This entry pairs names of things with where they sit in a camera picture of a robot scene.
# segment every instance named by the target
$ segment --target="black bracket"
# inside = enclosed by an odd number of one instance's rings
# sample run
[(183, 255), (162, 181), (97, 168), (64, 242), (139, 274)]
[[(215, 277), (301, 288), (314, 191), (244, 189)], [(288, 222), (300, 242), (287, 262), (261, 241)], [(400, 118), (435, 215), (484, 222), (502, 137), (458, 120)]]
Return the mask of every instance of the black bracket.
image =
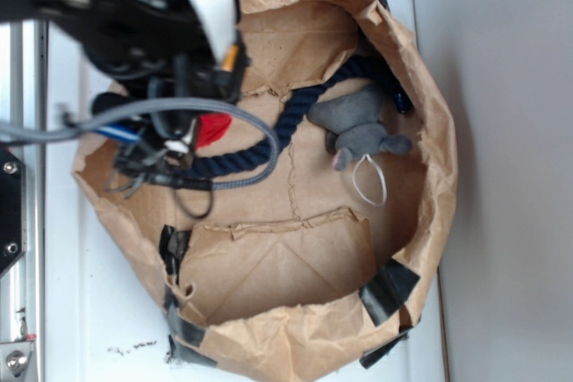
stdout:
[(24, 164), (0, 149), (0, 277), (23, 255)]

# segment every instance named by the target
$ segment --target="plush toy ear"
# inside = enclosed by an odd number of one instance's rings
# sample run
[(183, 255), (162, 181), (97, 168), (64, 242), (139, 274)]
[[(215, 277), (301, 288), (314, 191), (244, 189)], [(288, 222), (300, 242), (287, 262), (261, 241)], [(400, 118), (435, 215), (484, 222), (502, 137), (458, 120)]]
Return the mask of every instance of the plush toy ear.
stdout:
[(352, 161), (352, 152), (348, 148), (341, 148), (332, 160), (332, 165), (337, 170), (344, 170)]
[(382, 140), (380, 144), (380, 151), (391, 152), (403, 156), (407, 154), (412, 148), (412, 142), (406, 136), (401, 134), (389, 135)]

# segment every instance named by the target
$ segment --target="gray cable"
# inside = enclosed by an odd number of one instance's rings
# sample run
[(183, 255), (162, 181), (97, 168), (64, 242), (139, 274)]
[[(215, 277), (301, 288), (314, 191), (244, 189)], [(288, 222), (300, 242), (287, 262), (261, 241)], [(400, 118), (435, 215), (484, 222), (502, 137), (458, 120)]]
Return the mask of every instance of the gray cable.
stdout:
[(277, 165), (279, 155), (278, 137), (275, 132), (260, 118), (240, 109), (234, 105), (218, 100), (206, 98), (161, 98), (157, 100), (142, 100), (109, 109), (88, 121), (76, 123), (73, 127), (43, 132), (31, 130), (5, 121), (0, 121), (0, 133), (12, 136), (17, 140), (23, 140), (29, 143), (50, 143), (63, 140), (72, 140), (78, 138), (83, 133), (95, 132), (99, 127), (117, 123), (125, 118), (131, 118), (134, 115), (145, 115), (154, 112), (165, 112), (173, 110), (191, 110), (202, 112), (219, 112), (229, 114), (243, 120), (262, 131), (269, 139), (270, 158), (265, 169), (252, 178), (238, 181), (227, 181), (213, 183), (213, 190), (228, 190), (232, 188), (246, 187), (254, 185), (266, 179)]

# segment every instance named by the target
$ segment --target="metal frame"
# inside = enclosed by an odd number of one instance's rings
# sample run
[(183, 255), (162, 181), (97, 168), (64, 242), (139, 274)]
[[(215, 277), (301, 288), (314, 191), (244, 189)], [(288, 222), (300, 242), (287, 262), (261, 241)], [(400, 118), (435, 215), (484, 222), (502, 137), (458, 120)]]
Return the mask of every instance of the metal frame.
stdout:
[[(46, 24), (26, 21), (0, 26), (2, 120), (45, 127), (46, 51)], [(28, 354), (24, 380), (32, 382), (43, 380), (45, 153), (40, 146), (11, 150), (26, 166), (21, 229), (25, 254), (0, 279), (0, 369), (6, 372), (6, 360), (13, 359), (13, 352)], [(0, 380), (11, 380), (6, 375), (0, 373)]]

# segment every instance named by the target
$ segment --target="navy blue rope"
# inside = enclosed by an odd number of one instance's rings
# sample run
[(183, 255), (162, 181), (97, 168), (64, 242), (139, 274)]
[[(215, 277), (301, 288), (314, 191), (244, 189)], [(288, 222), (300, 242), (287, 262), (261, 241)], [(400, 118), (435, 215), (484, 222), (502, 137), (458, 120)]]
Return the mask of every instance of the navy blue rope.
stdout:
[[(285, 104), (285, 110), (278, 118), (275, 125), (275, 133), (280, 143), (280, 151), (286, 148), (295, 134), (298, 124), (302, 122), (304, 116), (316, 103), (318, 98), (335, 84), (350, 78), (370, 78), (378, 82), (382, 88), (394, 98), (397, 108), (404, 103), (404, 98), (409, 103), (407, 96), (403, 94), (400, 83), (393, 75), (389, 66), (380, 58), (369, 59), (355, 55), (348, 59), (340, 69), (328, 81), (298, 89)], [(199, 157), (193, 161), (191, 169), (186, 173), (194, 178), (210, 179), (227, 174), (238, 174), (240, 172), (251, 171), (258, 166), (269, 161), (270, 146), (268, 141), (261, 140), (249, 149), (243, 149), (235, 153), (229, 153), (215, 157)]]

